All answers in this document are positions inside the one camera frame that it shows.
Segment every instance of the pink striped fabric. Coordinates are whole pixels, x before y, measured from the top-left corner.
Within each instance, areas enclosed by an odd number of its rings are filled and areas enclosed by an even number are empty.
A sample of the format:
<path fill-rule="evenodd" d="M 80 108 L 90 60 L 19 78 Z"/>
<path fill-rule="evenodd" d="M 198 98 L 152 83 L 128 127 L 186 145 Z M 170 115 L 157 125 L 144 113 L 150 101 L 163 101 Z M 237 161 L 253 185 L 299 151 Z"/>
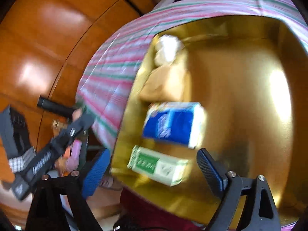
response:
<path fill-rule="evenodd" d="M 291 224 L 291 225 L 289 225 L 287 227 L 283 227 L 283 228 L 281 228 L 281 231 L 290 231 L 294 227 L 294 225 L 295 225 L 295 223 Z"/>
<path fill-rule="evenodd" d="M 105 147 L 114 148 L 135 75 L 153 36 L 224 15 L 279 19 L 308 50 L 307 25 L 291 0 L 183 0 L 151 11 L 115 32 L 94 54 L 79 82 L 76 101 L 96 116 L 92 128 Z"/>

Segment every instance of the bolt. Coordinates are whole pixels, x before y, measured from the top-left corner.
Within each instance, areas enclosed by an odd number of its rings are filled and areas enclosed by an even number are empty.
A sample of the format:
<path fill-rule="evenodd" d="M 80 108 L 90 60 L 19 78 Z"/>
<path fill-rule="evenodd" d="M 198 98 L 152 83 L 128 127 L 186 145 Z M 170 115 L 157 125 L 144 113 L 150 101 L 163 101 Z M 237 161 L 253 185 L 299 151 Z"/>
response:
<path fill-rule="evenodd" d="M 74 170 L 70 173 L 71 176 L 76 177 L 79 175 L 79 171 L 78 170 Z"/>
<path fill-rule="evenodd" d="M 265 181 L 265 176 L 259 175 L 259 176 L 258 176 L 258 179 L 259 179 L 260 181 Z"/>
<path fill-rule="evenodd" d="M 49 175 L 43 175 L 42 176 L 42 180 L 48 180 L 48 178 L 49 178 Z"/>
<path fill-rule="evenodd" d="M 227 173 L 227 175 L 229 175 L 230 177 L 234 178 L 236 176 L 236 172 L 233 172 L 233 171 L 229 171 Z"/>

